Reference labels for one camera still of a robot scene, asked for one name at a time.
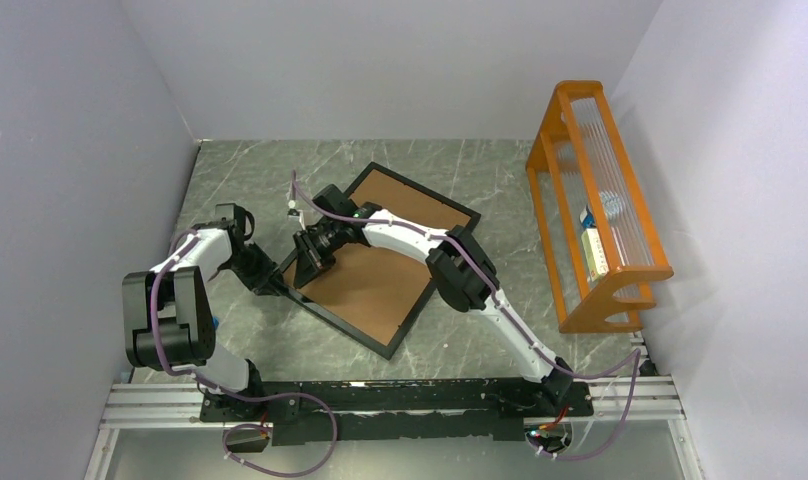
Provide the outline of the black picture frame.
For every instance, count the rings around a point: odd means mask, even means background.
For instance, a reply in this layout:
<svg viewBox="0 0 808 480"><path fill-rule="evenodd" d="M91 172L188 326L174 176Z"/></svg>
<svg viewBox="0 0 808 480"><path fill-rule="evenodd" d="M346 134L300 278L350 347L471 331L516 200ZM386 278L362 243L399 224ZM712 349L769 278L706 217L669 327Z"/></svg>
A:
<svg viewBox="0 0 808 480"><path fill-rule="evenodd" d="M399 174L399 173L397 173L397 172L395 172L395 171L393 171L393 170L391 170L391 169L389 169L387 167L383 167L383 166L381 166L380 164L378 164L376 162L372 162L372 163L369 164L369 166L365 167L363 169L363 171L356 177L356 179L353 180L350 183L350 185L348 185L347 187L345 187L343 189L343 192L346 195L349 196L349 190L356 186L356 183L358 181L358 177L360 175L367 174L368 169L371 168L371 167L379 167L379 168L385 170L386 172L393 174L393 176L398 177L398 178L404 177L406 179L406 182L408 184L416 187L416 189L418 189L418 190L420 190L420 191L422 191L424 193L427 193L432 197L438 197L438 199L442 200L442 202L444 202L446 204L449 204L449 205L455 206L455 207L461 207L461 208L463 208L465 210L469 210L471 212L474 212L474 213L478 214L479 219L478 219L476 224L474 224L472 226L464 226L469 230L474 230L476 228L476 226L478 225L478 223L480 222L480 220L481 220L481 214L479 212L477 212L476 210L474 210L474 209L472 209L472 208L470 208L470 207L468 207L468 206L466 206L466 205L464 205L462 203L459 203L459 202L457 202L457 201L455 201L455 200L453 200L453 199L451 199L451 198L449 198L449 197L447 197L445 195L442 195L442 194L440 194L440 193L438 193L438 192L436 192L434 190L431 190L428 187L426 187L424 185L421 185L421 184L417 183L416 181L411 180L411 179L409 179L409 178L407 178L407 177L405 177L405 176L403 176L403 175L401 175L401 174ZM296 252L292 251L287 255L287 257L283 260L283 262L280 265L281 271L283 272L283 275L284 275L284 280L287 283L287 285L290 287L288 297L291 300L293 300L299 307L307 310L309 313L311 313L312 315L314 315L318 319L322 320L323 322L325 322L326 324L328 324L332 328L342 332L346 336L350 337L351 339L353 339L357 343L361 344L365 348L371 350L372 352L378 354L379 356L383 357L386 360L389 360L389 359L392 358L392 356L394 355L394 353L396 352L398 347L401 345L401 343L403 342L403 340L405 339L407 334L410 332L413 325L416 323L416 320L418 319L419 315L421 314L421 312L423 311L425 306L428 304L431 297L437 291L437 287L435 286L434 282L430 279L430 283L429 283L429 287L428 287L427 291L431 294L431 296L428 297L428 298L426 298L426 297L421 297L420 298L420 300L417 302L416 306L413 308L413 310L411 312L411 316L409 318L407 318L407 320L405 321L405 324L402 326L401 330L399 330L399 332L394 335L392 343L390 345L384 347L384 346L380 345L379 343L377 343L376 341L368 338L368 336L357 332L354 327L350 327L350 326L346 325L346 323L343 320L341 320L340 318L334 316L333 314L331 314L330 312L325 310L323 307L317 305L316 303L312 302L309 298L307 298L303 294L301 294L298 291L300 288L296 288L294 286L294 283L293 283L293 277L294 277L294 272L295 272L295 260L296 260Z"/></svg>

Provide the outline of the brown backing board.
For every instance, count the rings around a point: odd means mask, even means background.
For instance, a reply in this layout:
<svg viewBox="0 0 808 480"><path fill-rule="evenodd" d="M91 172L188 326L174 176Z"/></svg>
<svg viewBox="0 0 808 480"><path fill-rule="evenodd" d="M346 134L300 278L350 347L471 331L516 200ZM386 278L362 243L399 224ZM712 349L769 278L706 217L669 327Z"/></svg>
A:
<svg viewBox="0 0 808 480"><path fill-rule="evenodd" d="M439 229L472 226L479 215L451 206L379 167L360 175L349 197L375 203L407 220ZM421 297L430 297L428 269L392 251L349 244L332 269L298 291L357 332L386 347Z"/></svg>

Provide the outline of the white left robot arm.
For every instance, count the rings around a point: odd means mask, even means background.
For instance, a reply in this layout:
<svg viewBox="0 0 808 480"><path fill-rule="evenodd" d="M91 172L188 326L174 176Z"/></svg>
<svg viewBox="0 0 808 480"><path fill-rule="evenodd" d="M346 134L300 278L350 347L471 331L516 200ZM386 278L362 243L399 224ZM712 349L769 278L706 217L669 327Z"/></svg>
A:
<svg viewBox="0 0 808 480"><path fill-rule="evenodd" d="M206 284L229 271L257 296L285 293L277 264L251 239L254 230L246 209L219 204L212 221L179 235L165 260L122 282L129 363L193 378L210 393L227 396L227 407L242 420L257 418L267 395L253 362L218 342Z"/></svg>

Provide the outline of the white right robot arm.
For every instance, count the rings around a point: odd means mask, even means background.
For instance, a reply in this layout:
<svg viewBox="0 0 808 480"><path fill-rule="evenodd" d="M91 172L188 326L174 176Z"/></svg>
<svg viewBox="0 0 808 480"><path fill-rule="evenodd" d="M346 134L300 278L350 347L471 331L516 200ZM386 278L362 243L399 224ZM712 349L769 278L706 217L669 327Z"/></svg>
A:
<svg viewBox="0 0 808 480"><path fill-rule="evenodd" d="M514 356L520 375L534 383L533 408L552 415L564 407L576 378L564 359L547 347L511 305L496 268L472 232L450 230L407 220L372 202L357 205L335 185L306 203L320 214L293 235L296 287L304 287L336 263L348 244L385 249L415 260L429 271L440 297L453 310L478 315Z"/></svg>

